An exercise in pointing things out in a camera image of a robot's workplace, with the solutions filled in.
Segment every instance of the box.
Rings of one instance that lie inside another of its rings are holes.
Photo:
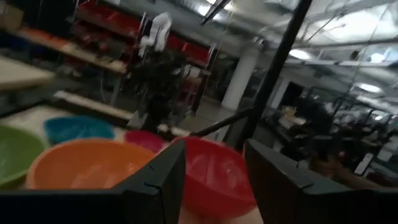
[[[0,29],[18,30],[21,28],[23,18],[24,11],[0,0]]]

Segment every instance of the bowl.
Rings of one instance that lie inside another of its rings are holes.
[[[34,134],[9,126],[0,126],[0,189],[22,182],[34,159],[46,149]]]
[[[74,139],[114,138],[111,125],[88,116],[49,119],[44,123],[44,129],[52,144]]]
[[[139,146],[107,139],[65,142],[41,153],[27,175],[30,189],[108,189],[154,157]]]
[[[124,135],[124,140],[128,143],[149,149],[154,153],[158,153],[163,149],[165,144],[161,137],[148,131],[128,131]]]
[[[185,140],[187,171],[183,202],[192,212],[211,218],[249,213],[256,201],[246,163],[234,149],[196,137]]]

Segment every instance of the ceiling light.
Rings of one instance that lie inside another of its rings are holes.
[[[207,14],[207,12],[209,11],[209,9],[210,9],[210,6],[199,6],[198,7],[198,12],[202,16],[205,16]],[[220,20],[220,19],[222,19],[222,17],[220,16],[220,14],[217,14],[217,15],[214,16],[213,19]]]
[[[371,55],[371,62],[372,62],[372,63],[380,63],[380,62],[383,62],[384,59],[386,59],[386,58],[384,57],[384,55],[379,54],[379,53],[375,53],[375,54],[372,54],[372,55]]]
[[[382,89],[380,89],[379,87],[374,86],[374,85],[369,85],[369,84],[366,84],[366,83],[358,83],[358,84],[355,84],[355,85],[358,86],[358,88],[361,88],[361,89],[363,89],[365,91],[368,91],[368,92],[371,92],[371,93],[381,93],[381,92],[383,92]]]
[[[308,60],[311,59],[311,55],[308,54],[307,52],[303,51],[303,50],[298,50],[298,49],[293,49],[289,52],[289,54],[295,58],[299,58],[302,60]]]
[[[198,12],[199,12],[199,14],[205,16],[206,13],[209,11],[209,9],[210,9],[210,6],[199,6]]]
[[[206,0],[208,1],[210,4],[214,4],[216,3],[217,0]],[[224,6],[224,9],[226,10],[231,10],[233,8],[232,6],[232,1],[230,1],[227,5]]]

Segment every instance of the white table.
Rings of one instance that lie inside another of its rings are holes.
[[[53,78],[52,72],[0,55],[0,91],[43,85]]]

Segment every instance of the column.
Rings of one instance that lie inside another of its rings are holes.
[[[246,86],[257,65],[260,52],[260,45],[252,44],[244,48],[222,102],[225,108],[237,110]]]
[[[280,78],[282,79],[282,81],[281,81],[278,89],[276,90],[276,94],[275,94],[274,98],[272,99],[272,103],[271,103],[271,107],[275,108],[275,109],[277,109],[278,106],[280,105],[280,102],[282,101],[282,99],[285,95],[287,86],[290,83],[290,80],[288,78],[282,78],[282,77],[280,77]]]

